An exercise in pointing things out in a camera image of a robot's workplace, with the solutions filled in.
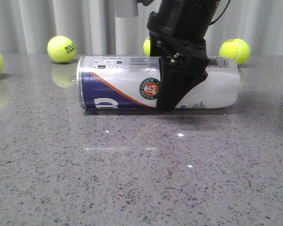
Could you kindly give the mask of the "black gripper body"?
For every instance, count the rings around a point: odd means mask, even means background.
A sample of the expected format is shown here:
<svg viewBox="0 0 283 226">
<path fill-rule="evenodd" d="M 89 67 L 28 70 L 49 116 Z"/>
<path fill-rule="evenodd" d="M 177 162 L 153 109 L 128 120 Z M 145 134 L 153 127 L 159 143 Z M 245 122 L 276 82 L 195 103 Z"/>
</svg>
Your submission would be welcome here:
<svg viewBox="0 0 283 226">
<path fill-rule="evenodd" d="M 151 41 L 151 57 L 206 54 L 205 11 L 151 12 L 147 28 Z"/>
</svg>

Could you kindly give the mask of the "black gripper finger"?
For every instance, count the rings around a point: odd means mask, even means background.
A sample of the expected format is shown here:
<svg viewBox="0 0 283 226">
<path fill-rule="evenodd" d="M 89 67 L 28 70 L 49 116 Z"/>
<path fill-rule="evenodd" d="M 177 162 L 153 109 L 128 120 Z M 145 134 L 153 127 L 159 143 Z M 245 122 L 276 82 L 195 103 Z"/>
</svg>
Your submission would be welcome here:
<svg viewBox="0 0 283 226">
<path fill-rule="evenodd" d="M 182 98 L 208 76 L 206 54 L 160 58 L 161 84 L 156 108 L 161 111 L 175 109 Z"/>
</svg>

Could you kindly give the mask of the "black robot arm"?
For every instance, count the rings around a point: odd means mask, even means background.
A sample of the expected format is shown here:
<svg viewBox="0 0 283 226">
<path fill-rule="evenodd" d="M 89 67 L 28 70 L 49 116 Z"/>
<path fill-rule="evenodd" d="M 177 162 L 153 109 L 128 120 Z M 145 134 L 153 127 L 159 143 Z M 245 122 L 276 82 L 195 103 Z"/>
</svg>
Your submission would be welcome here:
<svg viewBox="0 0 283 226">
<path fill-rule="evenodd" d="M 161 84 L 157 108 L 171 111 L 208 74 L 204 36 L 217 0 L 163 0 L 147 22 L 150 56 L 159 57 Z"/>
</svg>

